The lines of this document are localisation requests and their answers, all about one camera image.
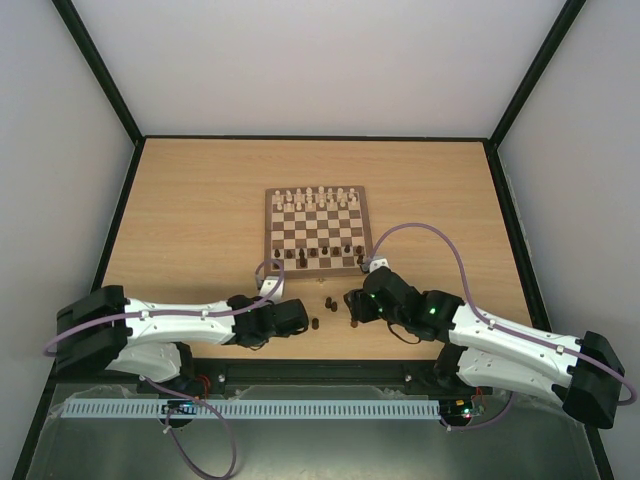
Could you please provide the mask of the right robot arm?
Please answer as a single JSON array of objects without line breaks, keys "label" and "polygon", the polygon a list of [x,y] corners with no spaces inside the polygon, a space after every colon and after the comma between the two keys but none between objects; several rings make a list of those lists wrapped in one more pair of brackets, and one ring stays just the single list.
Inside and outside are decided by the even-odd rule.
[{"label": "right robot arm", "polygon": [[420,292],[386,266],[344,296],[353,320],[384,320],[442,350],[428,378],[455,392],[463,386],[507,390],[546,400],[585,425],[614,425],[624,368],[609,341],[536,330],[474,308],[439,290]]}]

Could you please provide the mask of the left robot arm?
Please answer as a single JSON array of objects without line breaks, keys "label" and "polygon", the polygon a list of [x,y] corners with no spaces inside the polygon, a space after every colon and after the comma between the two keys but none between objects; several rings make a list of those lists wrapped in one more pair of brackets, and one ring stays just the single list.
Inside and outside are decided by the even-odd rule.
[{"label": "left robot arm", "polygon": [[128,298],[119,285],[103,287],[58,312],[44,353],[59,374],[108,370],[167,382],[191,375],[192,342],[259,349],[305,332],[302,301],[282,300],[281,291],[270,280],[256,297],[171,305]]}]

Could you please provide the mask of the wooden chess board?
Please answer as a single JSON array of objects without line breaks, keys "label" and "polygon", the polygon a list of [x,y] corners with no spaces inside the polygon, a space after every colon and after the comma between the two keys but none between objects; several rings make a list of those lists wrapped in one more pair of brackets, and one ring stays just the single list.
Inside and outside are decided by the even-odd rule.
[{"label": "wooden chess board", "polygon": [[[366,190],[359,185],[320,185],[324,187],[325,209],[318,208],[318,187],[319,186],[297,186],[270,188],[265,191],[265,237],[264,237],[264,273],[268,276],[277,276],[283,272],[288,279],[301,278],[328,278],[335,276],[359,275],[362,273],[361,264],[358,263],[358,256],[364,255],[367,258],[372,250],[372,234],[369,222],[369,209],[366,198]],[[315,210],[307,210],[306,189],[313,190],[313,201]],[[296,210],[296,189],[300,188],[303,194],[302,210]],[[327,199],[327,189],[333,188],[333,201],[336,202],[336,210],[328,210],[329,200]],[[344,199],[347,202],[346,208],[341,209],[340,201],[337,198],[338,188],[343,188]],[[349,190],[355,189],[357,198],[357,209],[350,209]],[[276,199],[274,192],[281,193],[279,201],[282,202],[282,210],[276,210]],[[293,211],[286,211],[286,191],[290,190],[293,195]],[[344,252],[344,246],[350,245],[351,251]],[[355,248],[363,247],[362,254],[357,254]],[[322,254],[322,247],[328,247],[328,254]],[[334,247],[341,249],[341,255],[334,257],[332,250]],[[317,249],[317,256],[310,257],[309,250]],[[281,251],[281,257],[275,258],[274,252]],[[304,269],[298,267],[298,251],[303,249],[306,252],[308,266]],[[294,251],[294,258],[287,259],[286,252]],[[279,270],[273,268],[273,262],[278,262]]]}]

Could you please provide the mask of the black mounting rail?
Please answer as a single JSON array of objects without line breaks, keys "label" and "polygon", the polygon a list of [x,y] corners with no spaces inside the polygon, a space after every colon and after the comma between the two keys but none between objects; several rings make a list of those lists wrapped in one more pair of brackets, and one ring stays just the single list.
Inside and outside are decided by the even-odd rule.
[{"label": "black mounting rail", "polygon": [[489,392],[504,389],[508,376],[522,380],[525,387],[540,386],[536,372],[513,362],[486,354],[471,355],[467,384],[454,370],[452,359],[445,360],[269,360],[194,358],[188,352],[180,357],[177,377],[164,380],[168,388],[183,393],[202,393],[197,379],[204,377],[213,394],[227,395],[235,387],[257,385],[293,386],[373,386],[399,388],[409,395],[455,397],[470,395],[477,388]]}]

